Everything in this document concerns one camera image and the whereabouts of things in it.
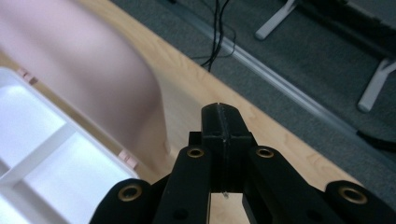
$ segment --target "white metal chair leg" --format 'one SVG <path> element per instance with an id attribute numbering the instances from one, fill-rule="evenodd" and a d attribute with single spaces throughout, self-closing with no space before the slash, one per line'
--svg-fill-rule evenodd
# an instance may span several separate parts
<path id="1" fill-rule="evenodd" d="M 369 85 L 364 91 L 361 100 L 358 103 L 358 108 L 362 112 L 369 112 L 375 103 L 376 97 L 384 86 L 388 75 L 396 70 L 396 61 L 391 59 L 384 59 L 376 68 L 376 71 L 370 80 Z"/>
<path id="2" fill-rule="evenodd" d="M 296 0 L 289 0 L 271 19 L 255 34 L 256 38 L 264 40 L 297 6 Z"/>

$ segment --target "white plastic tray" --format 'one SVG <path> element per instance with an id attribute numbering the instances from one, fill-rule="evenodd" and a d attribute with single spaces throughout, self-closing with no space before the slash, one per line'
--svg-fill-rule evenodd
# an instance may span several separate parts
<path id="1" fill-rule="evenodd" d="M 137 174 L 13 71 L 0 68 L 0 223 L 88 223 Z"/>

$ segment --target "brass screw hole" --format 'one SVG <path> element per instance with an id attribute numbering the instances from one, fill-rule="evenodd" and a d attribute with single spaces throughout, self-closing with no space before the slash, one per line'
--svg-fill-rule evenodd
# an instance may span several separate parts
<path id="1" fill-rule="evenodd" d="M 140 195 L 142 195 L 142 188 L 136 184 L 125 186 L 119 191 L 119 199 L 123 202 L 131 202 Z"/>
<path id="2" fill-rule="evenodd" d="M 272 158 L 274 157 L 274 152 L 267 148 L 259 148 L 256 150 L 256 154 L 263 158 Z"/>
<path id="3" fill-rule="evenodd" d="M 205 154 L 204 151 L 201 150 L 200 148 L 192 148 L 187 151 L 187 155 L 189 155 L 189 157 L 192 158 L 200 158 L 204 156 L 204 154 Z"/>
<path id="4" fill-rule="evenodd" d="M 361 193 L 360 191 L 350 188 L 350 187 L 341 187 L 338 190 L 338 193 L 346 200 L 351 203 L 356 204 L 365 204 L 367 203 L 367 197 Z"/>

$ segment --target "wire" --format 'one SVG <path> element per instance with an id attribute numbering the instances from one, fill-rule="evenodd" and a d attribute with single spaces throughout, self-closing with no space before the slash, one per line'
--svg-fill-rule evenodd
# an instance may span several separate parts
<path id="1" fill-rule="evenodd" d="M 233 42 L 233 50 L 232 50 L 230 53 L 226 54 L 226 55 L 220 55 L 220 56 L 218 55 L 217 58 L 228 58 L 228 57 L 231 57 L 231 56 L 233 55 L 233 53 L 235 52 L 235 46 L 236 46 L 236 31 L 235 31 L 231 26 L 228 26 L 228 25 L 226 25 L 226 24 L 224 24 L 224 27 L 227 27 L 227 28 L 230 29 L 230 31 L 233 33 L 233 39 L 232 39 L 232 42 Z M 209 58 L 209 57 L 211 57 L 211 55 L 191 57 L 191 59 L 193 59 L 193 60 L 199 60 L 199 59 L 205 59 L 205 58 Z"/>
<path id="2" fill-rule="evenodd" d="M 203 2 L 213 13 L 213 10 L 210 8 L 210 6 L 204 2 Z M 213 42 L 212 42 L 212 52 L 210 54 L 209 59 L 207 59 L 204 63 L 201 63 L 201 66 L 207 66 L 207 71 L 210 72 L 211 68 L 212 68 L 212 64 L 213 62 L 218 58 L 219 52 L 221 50 L 221 44 L 222 44 L 222 40 L 224 38 L 224 29 L 223 29 L 223 23 L 222 23 L 222 16 L 224 13 L 224 9 L 226 8 L 226 6 L 228 5 L 228 3 L 230 2 L 230 0 L 227 0 L 221 7 L 221 9 L 219 9 L 219 0 L 216 0 L 216 6 L 215 6 L 215 11 L 214 11 L 214 22 L 213 22 Z M 233 51 L 231 52 L 230 55 L 226 55 L 226 56 L 221 56 L 221 57 L 229 57 L 233 54 L 234 50 L 235 50 L 235 40 L 236 40 L 236 32 L 234 29 L 232 29 L 233 31 Z M 202 59 L 204 57 L 193 57 L 192 59 Z"/>

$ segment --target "light wood surface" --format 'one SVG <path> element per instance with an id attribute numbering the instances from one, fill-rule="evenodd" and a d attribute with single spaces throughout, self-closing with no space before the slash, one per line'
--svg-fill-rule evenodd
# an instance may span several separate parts
<path id="1" fill-rule="evenodd" d="M 324 190 L 326 184 L 334 180 L 345 179 L 358 183 L 111 2 L 80 2 L 124 35 L 141 53 L 158 78 L 163 93 L 168 142 L 173 159 L 187 145 L 189 132 L 201 130 L 201 108 L 220 102 L 238 108 L 259 145 L 279 150 L 310 185 Z M 0 65 L 17 68 L 15 63 L 2 54 Z M 137 172 L 142 179 L 150 182 L 160 178 L 147 171 Z M 222 195 L 214 194 L 211 206 L 211 223 L 248 223 L 241 205 L 241 195 L 233 194 L 230 199 L 225 200 Z"/>

